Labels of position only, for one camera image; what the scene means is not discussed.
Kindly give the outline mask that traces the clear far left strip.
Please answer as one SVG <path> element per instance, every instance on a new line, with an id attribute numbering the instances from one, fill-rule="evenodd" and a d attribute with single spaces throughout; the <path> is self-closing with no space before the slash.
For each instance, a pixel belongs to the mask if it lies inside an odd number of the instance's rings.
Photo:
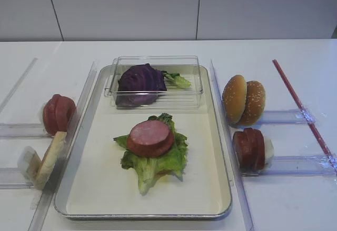
<path id="1" fill-rule="evenodd" d="M 8 104 L 9 100 L 12 98 L 12 96 L 15 94 L 17 89 L 19 88 L 20 84 L 23 82 L 23 80 L 26 78 L 26 76 L 29 74 L 29 72 L 32 70 L 36 62 L 38 61 L 38 58 L 34 57 L 32 61 L 29 63 L 27 66 L 26 70 L 22 73 L 22 75 L 19 77 L 19 79 L 16 81 L 16 83 L 13 85 L 11 90 L 8 92 L 6 97 L 3 99 L 0 105 L 0 111 L 2 112 L 3 109 L 6 107 Z"/>

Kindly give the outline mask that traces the purple cabbage wedge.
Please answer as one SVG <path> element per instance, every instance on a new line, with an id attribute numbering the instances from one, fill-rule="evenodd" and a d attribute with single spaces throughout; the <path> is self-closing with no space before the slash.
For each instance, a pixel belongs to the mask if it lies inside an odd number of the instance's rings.
<path id="1" fill-rule="evenodd" d="M 166 91 L 164 76 L 149 63 L 134 65 L 118 80 L 119 94 L 115 104 L 119 107 L 137 107 L 156 101 L 159 91 Z"/>

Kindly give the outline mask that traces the bun bottom under lettuce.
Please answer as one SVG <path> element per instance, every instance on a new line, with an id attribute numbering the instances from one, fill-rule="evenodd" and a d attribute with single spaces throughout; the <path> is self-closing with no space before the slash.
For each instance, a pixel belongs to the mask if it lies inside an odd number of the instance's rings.
<path id="1" fill-rule="evenodd" d="M 156 174 L 156 177 L 161 177 L 165 175 L 174 175 L 174 173 L 171 170 L 162 170 Z"/>

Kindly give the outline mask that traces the clear track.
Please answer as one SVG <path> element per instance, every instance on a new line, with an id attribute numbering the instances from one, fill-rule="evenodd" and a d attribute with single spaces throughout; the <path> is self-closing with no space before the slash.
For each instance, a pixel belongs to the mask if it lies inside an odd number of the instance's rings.
<path id="1" fill-rule="evenodd" d="M 275 156 L 262 170 L 241 170 L 242 176 L 336 176 L 335 158 L 325 155 Z"/>
<path id="2" fill-rule="evenodd" d="M 314 124 L 315 117 L 306 109 L 291 109 L 283 111 L 264 111 L 256 122 L 258 125 L 273 124 Z"/>
<path id="3" fill-rule="evenodd" d="M 26 179 L 18 168 L 0 168 L 0 188 L 1 189 L 28 189 L 33 188 L 33 184 Z"/>
<path id="4" fill-rule="evenodd" d="M 1 139 L 39 139 L 51 138 L 43 124 L 5 124 L 1 123 Z"/>

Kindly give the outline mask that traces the clear long rail left of tray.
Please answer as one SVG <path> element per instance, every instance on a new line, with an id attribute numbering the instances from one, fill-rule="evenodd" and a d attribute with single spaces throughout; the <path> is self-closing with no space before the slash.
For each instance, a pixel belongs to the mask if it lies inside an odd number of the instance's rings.
<path id="1" fill-rule="evenodd" d="M 64 146 L 62 147 L 61 153 L 58 156 L 58 159 L 49 177 L 49 180 L 42 191 L 35 213 L 28 228 L 28 231 L 41 230 L 43 227 L 49 206 L 52 202 L 54 193 L 57 189 L 64 167 L 67 163 L 68 156 L 72 149 L 72 142 L 75 138 L 75 134 L 79 126 L 83 111 L 85 111 L 86 103 L 89 98 L 92 86 L 94 84 L 96 73 L 97 73 L 97 62 L 94 61 L 92 63 L 83 90 L 77 102 L 76 113 L 72 116 L 70 120 L 70 127 L 68 129 L 67 136 L 64 141 Z"/>

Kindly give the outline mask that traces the clear lower right track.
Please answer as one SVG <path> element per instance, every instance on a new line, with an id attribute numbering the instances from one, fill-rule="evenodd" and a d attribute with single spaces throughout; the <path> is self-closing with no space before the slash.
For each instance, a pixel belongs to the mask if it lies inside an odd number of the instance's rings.
<path id="1" fill-rule="evenodd" d="M 335 158 L 325 155 L 275 156 L 262 170 L 241 170 L 242 176 L 336 176 Z"/>

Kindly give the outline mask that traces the clear long rail right of tray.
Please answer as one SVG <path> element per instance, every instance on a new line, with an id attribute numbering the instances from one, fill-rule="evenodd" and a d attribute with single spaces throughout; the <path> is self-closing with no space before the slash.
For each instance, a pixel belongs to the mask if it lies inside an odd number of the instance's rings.
<path id="1" fill-rule="evenodd" d="M 245 230 L 253 231 L 253 230 L 255 230 L 255 227 L 254 227 L 253 219 L 252 219 L 252 216 L 251 216 L 249 204 L 247 202 L 244 184 L 243 184 L 243 181 L 242 181 L 242 176 L 241 176 L 241 172 L 240 172 L 240 169 L 239 169 L 239 164 L 237 162 L 236 152 L 235 152 L 235 149 L 233 148 L 233 145 L 232 145 L 231 132 L 230 132 L 228 122 L 226 120 L 226 114 L 225 114 L 224 106 L 223 106 L 223 103 L 222 103 L 222 95 L 221 95 L 221 92 L 220 92 L 220 89 L 219 89 L 216 70 L 214 68 L 212 60 L 210 60 L 210 74 L 211 74 L 211 80 L 212 80 L 212 83 L 213 83 L 213 89 L 214 89 L 214 92 L 215 92 L 216 103 L 217 103 L 219 113 L 220 113 L 220 120 L 221 120 L 222 128 L 223 128 L 223 131 L 224 131 L 224 138 L 225 138 L 225 142 L 226 142 L 227 152 L 229 154 L 232 173 L 233 173 L 234 180 L 235 180 L 235 186 L 236 186 L 237 194 L 238 194 L 238 197 L 239 197 L 240 207 L 241 207 L 241 210 L 242 210 Z"/>

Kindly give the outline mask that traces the sesame burger bun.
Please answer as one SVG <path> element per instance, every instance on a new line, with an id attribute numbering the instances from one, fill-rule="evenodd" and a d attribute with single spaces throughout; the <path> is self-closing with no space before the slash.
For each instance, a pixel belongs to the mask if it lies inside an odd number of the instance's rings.
<path id="1" fill-rule="evenodd" d="M 259 120 L 265 108 L 265 98 L 265 89 L 260 82 L 247 82 L 245 109 L 239 125 L 250 126 Z"/>

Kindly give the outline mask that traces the plain burger bun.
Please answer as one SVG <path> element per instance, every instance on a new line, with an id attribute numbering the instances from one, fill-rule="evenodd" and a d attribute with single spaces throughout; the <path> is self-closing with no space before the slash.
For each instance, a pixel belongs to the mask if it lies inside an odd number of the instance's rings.
<path id="1" fill-rule="evenodd" d="M 244 110 L 247 95 L 247 83 L 242 75 L 233 76 L 226 84 L 222 99 L 227 118 L 231 124 L 236 124 Z"/>

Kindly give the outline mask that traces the metal baking tray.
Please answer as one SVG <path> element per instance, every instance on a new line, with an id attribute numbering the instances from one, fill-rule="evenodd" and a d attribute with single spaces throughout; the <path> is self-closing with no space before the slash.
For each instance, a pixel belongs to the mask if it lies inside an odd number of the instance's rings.
<path id="1" fill-rule="evenodd" d="M 110 75 L 98 76 L 55 197 L 55 208 L 76 219 L 217 219 L 232 207 L 207 70 L 201 67 L 204 93 L 197 109 L 127 109 L 103 94 Z M 142 195 L 133 168 L 123 169 L 126 149 L 113 141 L 138 123 L 162 113 L 172 115 L 175 130 L 187 137 L 182 178 L 165 175 Z"/>

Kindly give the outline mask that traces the white pusher block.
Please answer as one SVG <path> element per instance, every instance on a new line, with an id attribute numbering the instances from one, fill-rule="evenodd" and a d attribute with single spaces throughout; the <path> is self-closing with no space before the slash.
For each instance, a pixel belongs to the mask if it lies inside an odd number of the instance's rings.
<path id="1" fill-rule="evenodd" d="M 31 146 L 26 146 L 17 161 L 17 167 L 24 178 L 35 185 L 41 163 L 42 161 L 36 150 Z"/>
<path id="2" fill-rule="evenodd" d="M 265 146 L 265 164 L 264 168 L 268 168 L 271 165 L 272 159 L 274 157 L 274 147 L 272 141 L 267 136 L 264 136 L 264 146 Z"/>

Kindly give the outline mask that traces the small lettuce piece in container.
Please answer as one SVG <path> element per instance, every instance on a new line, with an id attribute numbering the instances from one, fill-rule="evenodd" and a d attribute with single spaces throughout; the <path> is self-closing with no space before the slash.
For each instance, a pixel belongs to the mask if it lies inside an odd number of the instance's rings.
<path id="1" fill-rule="evenodd" d="M 190 88 L 191 82 L 182 77 L 179 73 L 169 73 L 167 71 L 161 71 L 163 77 L 168 79 L 172 84 L 179 88 Z"/>

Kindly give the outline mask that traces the clear plastic container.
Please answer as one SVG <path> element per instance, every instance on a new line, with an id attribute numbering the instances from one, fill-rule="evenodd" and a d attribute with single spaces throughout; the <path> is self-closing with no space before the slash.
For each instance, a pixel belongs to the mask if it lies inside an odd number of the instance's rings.
<path id="1" fill-rule="evenodd" d="M 118 91 L 118 80 L 123 73 L 134 65 L 149 63 L 154 69 L 179 73 L 191 82 L 190 88 L 179 88 L 164 77 L 166 91 L 159 91 L 155 102 L 137 107 L 119 107 L 115 104 L 116 97 L 123 94 Z M 111 99 L 111 105 L 117 109 L 172 109 L 197 108 L 203 93 L 201 69 L 197 56 L 121 56 L 113 61 L 110 69 L 104 95 Z"/>

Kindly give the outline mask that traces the meat patty slice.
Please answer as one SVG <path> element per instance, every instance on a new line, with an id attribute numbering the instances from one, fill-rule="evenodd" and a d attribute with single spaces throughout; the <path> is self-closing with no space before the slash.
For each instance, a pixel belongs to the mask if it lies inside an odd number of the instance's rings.
<path id="1" fill-rule="evenodd" d="M 236 151 L 240 168 L 249 169 L 252 165 L 252 148 L 247 134 L 241 131 L 235 132 L 232 143 Z"/>
<path id="2" fill-rule="evenodd" d="M 245 128 L 250 146 L 252 148 L 252 165 L 254 171 L 262 170 L 265 165 L 265 144 L 264 138 L 260 130 L 253 128 Z"/>
<path id="3" fill-rule="evenodd" d="M 126 140 L 127 148 L 141 157 L 158 157 L 174 142 L 173 131 L 159 120 L 147 120 L 135 125 Z"/>

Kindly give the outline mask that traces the white pusher block lower left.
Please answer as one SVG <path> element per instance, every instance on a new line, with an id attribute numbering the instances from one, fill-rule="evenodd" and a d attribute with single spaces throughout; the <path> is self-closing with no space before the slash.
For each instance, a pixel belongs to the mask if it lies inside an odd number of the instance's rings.
<path id="1" fill-rule="evenodd" d="M 36 150 L 31 146 L 26 146 L 17 161 L 17 167 L 24 178 L 35 185 L 41 163 L 42 161 Z"/>

